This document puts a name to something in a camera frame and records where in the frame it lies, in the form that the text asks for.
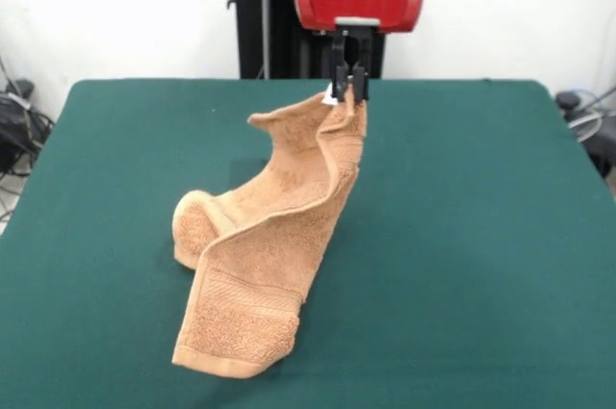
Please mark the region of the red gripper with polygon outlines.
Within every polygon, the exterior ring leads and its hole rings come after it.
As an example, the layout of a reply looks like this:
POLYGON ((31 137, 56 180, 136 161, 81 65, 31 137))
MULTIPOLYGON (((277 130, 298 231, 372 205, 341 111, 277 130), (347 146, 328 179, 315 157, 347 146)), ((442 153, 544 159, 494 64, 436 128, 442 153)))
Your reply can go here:
MULTIPOLYGON (((423 0, 295 0, 301 25, 312 31, 334 31, 339 26, 374 27, 383 34, 410 33, 421 14, 423 0)), ((346 61, 348 29, 337 29, 332 37, 331 96, 343 102, 349 68, 346 61)), ((354 29, 357 58, 352 69, 356 103, 368 99, 372 30, 354 29)))

